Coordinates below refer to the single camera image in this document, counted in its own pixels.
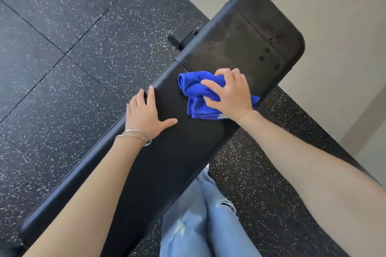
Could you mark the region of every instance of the microfiber cloth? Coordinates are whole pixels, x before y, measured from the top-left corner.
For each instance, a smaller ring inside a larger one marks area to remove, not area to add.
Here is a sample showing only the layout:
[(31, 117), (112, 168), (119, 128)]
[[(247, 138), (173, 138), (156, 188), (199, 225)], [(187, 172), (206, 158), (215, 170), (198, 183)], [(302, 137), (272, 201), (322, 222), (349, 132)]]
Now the microfiber cloth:
[[(203, 79), (213, 80), (219, 86), (225, 86), (223, 75), (213, 75), (208, 71), (196, 71), (181, 73), (178, 76), (178, 85), (186, 95), (188, 100), (188, 115), (193, 119), (219, 120), (227, 119), (228, 117), (219, 110), (208, 107), (205, 103), (204, 96), (211, 98), (213, 101), (220, 101), (220, 97), (210, 88), (201, 84)], [(251, 96), (253, 108), (257, 107), (259, 97)]]

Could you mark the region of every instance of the person's right hand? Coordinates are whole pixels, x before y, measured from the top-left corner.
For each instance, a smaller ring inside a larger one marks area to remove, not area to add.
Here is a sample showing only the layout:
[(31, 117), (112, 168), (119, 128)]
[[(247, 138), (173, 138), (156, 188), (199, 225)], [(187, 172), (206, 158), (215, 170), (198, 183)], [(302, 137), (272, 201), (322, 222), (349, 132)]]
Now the person's right hand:
[(206, 104), (228, 116), (233, 121), (239, 121), (249, 112), (253, 112), (250, 100), (249, 86), (244, 74), (238, 68), (232, 71), (222, 68), (215, 75), (224, 75), (225, 87), (220, 87), (213, 80), (204, 79), (201, 84), (213, 90), (220, 97), (220, 102), (204, 97)]

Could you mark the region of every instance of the light blue ripped jeans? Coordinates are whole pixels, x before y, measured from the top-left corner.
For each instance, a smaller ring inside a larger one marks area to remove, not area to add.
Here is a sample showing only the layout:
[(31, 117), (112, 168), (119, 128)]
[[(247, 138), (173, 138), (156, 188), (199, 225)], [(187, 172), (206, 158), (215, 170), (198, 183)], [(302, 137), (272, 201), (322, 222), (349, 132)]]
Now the light blue ripped jeans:
[(164, 214), (161, 234), (160, 257), (261, 257), (207, 167)]

